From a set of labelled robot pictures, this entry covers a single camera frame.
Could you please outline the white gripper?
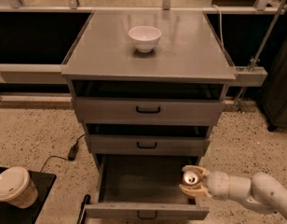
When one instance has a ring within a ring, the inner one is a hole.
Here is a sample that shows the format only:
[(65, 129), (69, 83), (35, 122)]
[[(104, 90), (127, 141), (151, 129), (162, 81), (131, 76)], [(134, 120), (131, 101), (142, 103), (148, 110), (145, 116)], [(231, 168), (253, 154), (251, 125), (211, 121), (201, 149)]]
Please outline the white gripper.
[(202, 177), (207, 176), (205, 181), (206, 187), (200, 186), (194, 188), (183, 184), (179, 185), (181, 192), (188, 198), (209, 197), (219, 201), (226, 201), (229, 198), (230, 176), (227, 173), (218, 171), (210, 173), (206, 168), (196, 165), (186, 165), (182, 168), (182, 171), (194, 171)]

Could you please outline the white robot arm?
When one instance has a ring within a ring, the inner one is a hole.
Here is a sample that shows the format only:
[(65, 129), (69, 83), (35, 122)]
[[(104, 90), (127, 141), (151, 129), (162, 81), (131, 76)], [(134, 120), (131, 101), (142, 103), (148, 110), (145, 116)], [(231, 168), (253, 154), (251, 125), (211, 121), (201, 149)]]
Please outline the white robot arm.
[(287, 220), (287, 189), (271, 175), (257, 173), (246, 178), (195, 165), (184, 166), (182, 172), (179, 188), (189, 199), (230, 200), (256, 213), (278, 212)]

